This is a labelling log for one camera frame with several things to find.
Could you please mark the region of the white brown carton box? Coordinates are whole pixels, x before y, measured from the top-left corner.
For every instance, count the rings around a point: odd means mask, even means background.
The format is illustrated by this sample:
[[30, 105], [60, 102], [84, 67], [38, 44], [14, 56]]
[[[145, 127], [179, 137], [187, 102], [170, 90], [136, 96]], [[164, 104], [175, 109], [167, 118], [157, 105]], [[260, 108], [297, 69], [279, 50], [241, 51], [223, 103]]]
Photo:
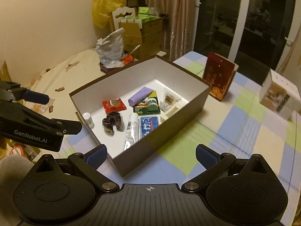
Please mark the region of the white brown carton box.
[[259, 92], [259, 102], [284, 120], [300, 110], [298, 88], [285, 77], [270, 70]]

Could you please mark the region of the white plastic comb holder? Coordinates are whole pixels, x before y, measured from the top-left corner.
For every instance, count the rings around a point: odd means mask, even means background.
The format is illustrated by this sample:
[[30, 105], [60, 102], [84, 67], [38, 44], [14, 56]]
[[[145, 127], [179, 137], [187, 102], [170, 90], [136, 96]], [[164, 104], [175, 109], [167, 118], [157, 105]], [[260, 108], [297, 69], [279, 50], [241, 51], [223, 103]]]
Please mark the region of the white plastic comb holder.
[[168, 111], [164, 112], [163, 114], [160, 115], [160, 122], [163, 123], [169, 118], [171, 118], [175, 113], [177, 113], [181, 107], [179, 105], [174, 105], [171, 107]]

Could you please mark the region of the dark purple scrunchie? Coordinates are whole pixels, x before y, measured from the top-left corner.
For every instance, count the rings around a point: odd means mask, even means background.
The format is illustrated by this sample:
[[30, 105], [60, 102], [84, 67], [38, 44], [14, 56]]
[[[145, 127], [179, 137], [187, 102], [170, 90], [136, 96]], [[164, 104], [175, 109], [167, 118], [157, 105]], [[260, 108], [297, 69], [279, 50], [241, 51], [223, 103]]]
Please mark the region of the dark purple scrunchie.
[[117, 131], [123, 131], [123, 117], [119, 112], [112, 111], [102, 120], [102, 126], [108, 135], [113, 136], [114, 127]]

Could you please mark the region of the brown open storage box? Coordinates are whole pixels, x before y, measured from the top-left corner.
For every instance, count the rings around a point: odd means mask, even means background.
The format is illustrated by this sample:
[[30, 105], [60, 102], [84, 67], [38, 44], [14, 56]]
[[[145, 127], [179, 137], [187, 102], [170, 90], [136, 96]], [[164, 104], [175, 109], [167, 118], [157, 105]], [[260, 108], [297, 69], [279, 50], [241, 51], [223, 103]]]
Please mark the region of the brown open storage box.
[[[155, 90], [158, 96], [162, 95], [165, 88], [170, 89], [182, 98], [185, 105], [125, 150], [125, 133], [109, 136], [102, 127], [102, 119], [106, 115], [102, 102], [121, 98], [126, 104], [144, 86]], [[92, 115], [94, 127], [88, 129], [88, 133], [95, 143], [102, 143], [107, 147], [111, 163], [121, 176], [125, 176], [199, 115], [210, 88], [211, 84], [199, 76], [165, 58], [153, 55], [101, 76], [70, 92], [69, 96], [79, 118], [86, 112]]]

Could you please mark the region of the cardboard boxes pile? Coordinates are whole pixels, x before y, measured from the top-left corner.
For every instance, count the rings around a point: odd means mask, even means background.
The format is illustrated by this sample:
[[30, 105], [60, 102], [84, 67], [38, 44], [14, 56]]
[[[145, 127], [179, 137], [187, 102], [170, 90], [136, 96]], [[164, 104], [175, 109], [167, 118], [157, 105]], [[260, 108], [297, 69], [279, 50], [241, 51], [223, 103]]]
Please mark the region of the cardboard boxes pile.
[[124, 50], [143, 59], [164, 50], [167, 14], [137, 14], [134, 8], [120, 7], [112, 12], [114, 29], [123, 28]]

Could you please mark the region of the beige curtain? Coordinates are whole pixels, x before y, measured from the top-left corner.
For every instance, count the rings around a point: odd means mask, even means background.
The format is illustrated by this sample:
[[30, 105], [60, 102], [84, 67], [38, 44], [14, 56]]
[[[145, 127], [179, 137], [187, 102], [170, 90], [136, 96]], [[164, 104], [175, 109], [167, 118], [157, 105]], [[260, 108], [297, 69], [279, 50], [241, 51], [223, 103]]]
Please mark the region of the beige curtain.
[[164, 33], [164, 48], [169, 51], [169, 60], [174, 61], [192, 50], [195, 17], [195, 0], [147, 0], [147, 5], [156, 7], [168, 15]]

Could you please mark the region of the blue toothpaste tube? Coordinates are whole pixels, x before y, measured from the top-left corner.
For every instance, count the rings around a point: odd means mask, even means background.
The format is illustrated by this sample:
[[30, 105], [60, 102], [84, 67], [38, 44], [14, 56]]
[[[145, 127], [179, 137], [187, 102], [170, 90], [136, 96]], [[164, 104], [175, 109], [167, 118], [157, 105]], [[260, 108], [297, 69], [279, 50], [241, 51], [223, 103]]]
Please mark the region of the blue toothpaste tube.
[[137, 113], [131, 113], [129, 115], [127, 129], [125, 133], [125, 144], [124, 144], [124, 150], [127, 150], [132, 145], [134, 145], [139, 138], [138, 131], [139, 131], [139, 125], [138, 125], [139, 117]]

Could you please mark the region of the green blister card package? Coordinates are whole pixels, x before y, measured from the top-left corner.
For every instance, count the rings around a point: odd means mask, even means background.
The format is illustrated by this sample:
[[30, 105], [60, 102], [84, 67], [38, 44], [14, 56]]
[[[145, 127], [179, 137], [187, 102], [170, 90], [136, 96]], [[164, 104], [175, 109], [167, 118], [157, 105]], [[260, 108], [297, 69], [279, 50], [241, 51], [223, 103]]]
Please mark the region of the green blister card package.
[[133, 107], [133, 112], [139, 116], [160, 114], [160, 106], [157, 98], [157, 92], [153, 91], [147, 97], [141, 100], [140, 103]]

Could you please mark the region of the silver plastic bag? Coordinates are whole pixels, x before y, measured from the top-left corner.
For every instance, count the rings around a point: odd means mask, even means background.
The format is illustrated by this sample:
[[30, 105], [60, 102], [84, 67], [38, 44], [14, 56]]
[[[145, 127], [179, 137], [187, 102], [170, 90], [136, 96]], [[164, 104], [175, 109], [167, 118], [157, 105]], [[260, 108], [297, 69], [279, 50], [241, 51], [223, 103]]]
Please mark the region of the silver plastic bag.
[[107, 37], [98, 39], [95, 51], [98, 54], [100, 63], [105, 68], [120, 68], [124, 66], [121, 60], [124, 57], [122, 37], [124, 31], [124, 28], [121, 27]]

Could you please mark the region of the dark red gift box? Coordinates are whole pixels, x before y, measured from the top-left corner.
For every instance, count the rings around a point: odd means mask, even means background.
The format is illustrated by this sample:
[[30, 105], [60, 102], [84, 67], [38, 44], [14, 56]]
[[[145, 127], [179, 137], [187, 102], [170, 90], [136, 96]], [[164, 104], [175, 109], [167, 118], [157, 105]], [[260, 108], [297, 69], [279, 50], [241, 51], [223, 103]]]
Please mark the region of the dark red gift box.
[[238, 64], [217, 53], [210, 52], [203, 74], [203, 79], [211, 84], [209, 94], [218, 101], [222, 101], [238, 68]]

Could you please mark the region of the red snack packet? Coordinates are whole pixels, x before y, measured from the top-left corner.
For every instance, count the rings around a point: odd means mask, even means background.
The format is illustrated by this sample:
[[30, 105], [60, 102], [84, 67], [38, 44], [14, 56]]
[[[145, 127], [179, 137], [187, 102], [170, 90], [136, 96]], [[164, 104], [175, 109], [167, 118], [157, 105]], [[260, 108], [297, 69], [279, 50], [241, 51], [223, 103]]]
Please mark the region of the red snack packet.
[[110, 101], [103, 101], [102, 104], [106, 114], [109, 114], [111, 112], [120, 112], [127, 109], [121, 98]]

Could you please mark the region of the blue toothpick box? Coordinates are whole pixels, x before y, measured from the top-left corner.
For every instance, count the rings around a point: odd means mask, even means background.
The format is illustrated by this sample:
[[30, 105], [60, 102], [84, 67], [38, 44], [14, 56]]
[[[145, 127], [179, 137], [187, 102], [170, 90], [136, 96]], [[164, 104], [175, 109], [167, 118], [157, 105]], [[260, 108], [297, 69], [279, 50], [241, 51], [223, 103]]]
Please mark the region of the blue toothpick box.
[[158, 116], [141, 116], [139, 117], [139, 138], [147, 136], [160, 125]]

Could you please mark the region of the white pill bottle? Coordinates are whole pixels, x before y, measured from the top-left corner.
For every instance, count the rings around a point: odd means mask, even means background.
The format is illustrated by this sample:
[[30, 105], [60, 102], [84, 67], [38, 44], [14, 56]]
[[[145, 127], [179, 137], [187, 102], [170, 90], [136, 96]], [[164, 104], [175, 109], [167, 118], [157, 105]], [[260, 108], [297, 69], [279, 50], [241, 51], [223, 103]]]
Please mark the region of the white pill bottle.
[[82, 115], [84, 121], [87, 123], [88, 127], [91, 129], [94, 127], [94, 122], [92, 120], [91, 114], [89, 112], [86, 112]]

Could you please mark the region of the yellow plastic bag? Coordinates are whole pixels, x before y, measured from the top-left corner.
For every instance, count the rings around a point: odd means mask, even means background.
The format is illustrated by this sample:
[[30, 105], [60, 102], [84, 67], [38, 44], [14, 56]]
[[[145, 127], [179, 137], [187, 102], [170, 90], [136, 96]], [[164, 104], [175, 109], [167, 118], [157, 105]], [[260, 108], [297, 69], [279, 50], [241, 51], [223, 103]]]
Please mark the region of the yellow plastic bag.
[[93, 0], [93, 24], [103, 29], [110, 21], [112, 12], [126, 5], [127, 0]]

